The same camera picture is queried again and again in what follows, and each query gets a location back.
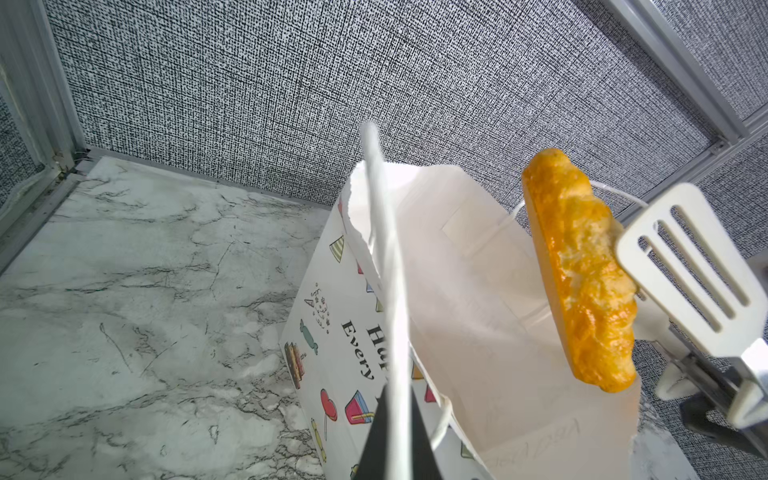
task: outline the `gray speckled wall panel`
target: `gray speckled wall panel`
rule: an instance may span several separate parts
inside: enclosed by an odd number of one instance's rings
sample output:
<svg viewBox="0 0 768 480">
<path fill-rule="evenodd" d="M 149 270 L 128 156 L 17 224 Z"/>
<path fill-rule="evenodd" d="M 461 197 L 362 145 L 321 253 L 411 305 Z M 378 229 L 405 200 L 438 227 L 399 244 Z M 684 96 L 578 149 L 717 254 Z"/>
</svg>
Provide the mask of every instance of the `gray speckled wall panel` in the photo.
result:
<svg viewBox="0 0 768 480">
<path fill-rule="evenodd" d="M 699 188 L 744 258 L 768 248 L 768 135 L 707 175 Z"/>
<path fill-rule="evenodd" d="M 390 160 L 461 165 L 507 206 L 545 147 L 641 195 L 710 144 L 595 1 L 47 6 L 90 144 L 323 204 L 365 119 Z"/>
<path fill-rule="evenodd" d="M 0 207 L 16 184 L 42 168 L 32 160 L 8 105 L 0 98 Z"/>
<path fill-rule="evenodd" d="M 768 103 L 768 2 L 654 0 L 742 118 Z"/>
</svg>

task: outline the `gift bag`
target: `gift bag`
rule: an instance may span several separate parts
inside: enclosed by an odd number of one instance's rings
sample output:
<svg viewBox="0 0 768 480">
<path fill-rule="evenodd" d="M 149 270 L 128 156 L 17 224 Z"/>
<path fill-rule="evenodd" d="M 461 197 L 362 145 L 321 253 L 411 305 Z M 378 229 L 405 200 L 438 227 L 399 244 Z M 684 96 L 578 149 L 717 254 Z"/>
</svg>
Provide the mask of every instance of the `gift bag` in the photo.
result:
<svg viewBox="0 0 768 480">
<path fill-rule="evenodd" d="M 326 477 L 351 478 L 387 378 L 365 165 L 334 205 L 282 334 Z M 447 479 L 630 478 L 638 381 L 571 374 L 531 238 L 460 168 L 387 164 L 411 315 L 412 387 Z"/>
</svg>

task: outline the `white spatula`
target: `white spatula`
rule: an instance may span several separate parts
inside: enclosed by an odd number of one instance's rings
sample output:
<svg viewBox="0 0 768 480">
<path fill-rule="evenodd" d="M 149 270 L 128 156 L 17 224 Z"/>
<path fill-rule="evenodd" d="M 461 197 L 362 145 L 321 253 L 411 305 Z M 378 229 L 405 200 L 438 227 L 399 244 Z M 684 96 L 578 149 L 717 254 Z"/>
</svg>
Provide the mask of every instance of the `white spatula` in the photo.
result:
<svg viewBox="0 0 768 480">
<path fill-rule="evenodd" d="M 727 284 L 673 218 L 674 207 Z M 690 270 L 654 231 L 654 222 L 669 233 Z M 638 244 L 641 238 L 653 247 L 690 300 L 644 253 Z M 750 402 L 757 403 L 763 397 L 756 394 L 758 387 L 768 395 L 768 345 L 763 340 L 768 297 L 696 186 L 678 184 L 643 210 L 617 242 L 616 256 L 622 268 L 701 351 L 735 359 L 733 364 L 744 378 L 740 396 L 743 393 Z M 737 398 L 733 403 L 735 406 L 744 401 Z"/>
</svg>

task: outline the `marble surface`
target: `marble surface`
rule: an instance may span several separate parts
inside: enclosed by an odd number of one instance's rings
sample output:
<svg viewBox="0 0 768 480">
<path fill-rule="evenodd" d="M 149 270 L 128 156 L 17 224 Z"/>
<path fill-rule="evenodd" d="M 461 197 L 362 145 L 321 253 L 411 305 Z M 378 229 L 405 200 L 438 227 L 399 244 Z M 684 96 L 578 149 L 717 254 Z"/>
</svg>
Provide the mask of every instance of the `marble surface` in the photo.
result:
<svg viewBox="0 0 768 480">
<path fill-rule="evenodd" d="M 328 210 L 105 157 L 0 277 L 0 478 L 317 478 L 277 343 Z"/>
</svg>

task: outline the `writing on bag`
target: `writing on bag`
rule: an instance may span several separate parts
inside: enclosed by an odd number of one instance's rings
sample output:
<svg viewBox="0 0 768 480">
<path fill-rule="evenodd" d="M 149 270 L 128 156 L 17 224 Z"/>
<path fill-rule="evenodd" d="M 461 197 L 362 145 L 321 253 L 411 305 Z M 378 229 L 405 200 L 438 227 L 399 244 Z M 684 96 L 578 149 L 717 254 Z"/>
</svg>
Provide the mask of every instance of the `writing on bag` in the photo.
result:
<svg viewBox="0 0 768 480">
<path fill-rule="evenodd" d="M 537 435 L 517 445 L 515 450 L 506 455 L 499 455 L 496 460 L 497 467 L 505 467 L 518 463 L 535 460 L 551 447 L 560 445 L 568 440 L 576 439 L 581 434 L 577 419 L 571 419 L 563 425 L 553 427 L 542 435 Z"/>
<path fill-rule="evenodd" d="M 371 367 L 368 364 L 368 360 L 366 359 L 365 353 L 362 352 L 362 350 L 359 348 L 360 345 L 358 344 L 357 337 L 355 334 L 357 333 L 357 330 L 355 329 L 355 326 L 352 324 L 352 320 L 350 320 L 347 323 L 344 323 L 341 325 L 342 329 L 344 329 L 344 334 L 349 338 L 349 344 L 353 347 L 355 347 L 355 357 L 357 357 L 359 364 L 362 366 L 362 369 L 360 370 L 360 374 L 364 377 L 366 377 L 368 380 L 373 380 L 373 372 Z M 379 368 L 382 371 L 385 371 L 387 369 L 386 364 L 386 346 L 382 345 L 385 342 L 384 338 L 384 332 L 382 331 L 380 326 L 375 326 L 372 329 L 367 330 L 368 332 L 368 338 L 373 342 L 373 346 L 376 348 L 376 353 L 379 354 Z"/>
</svg>

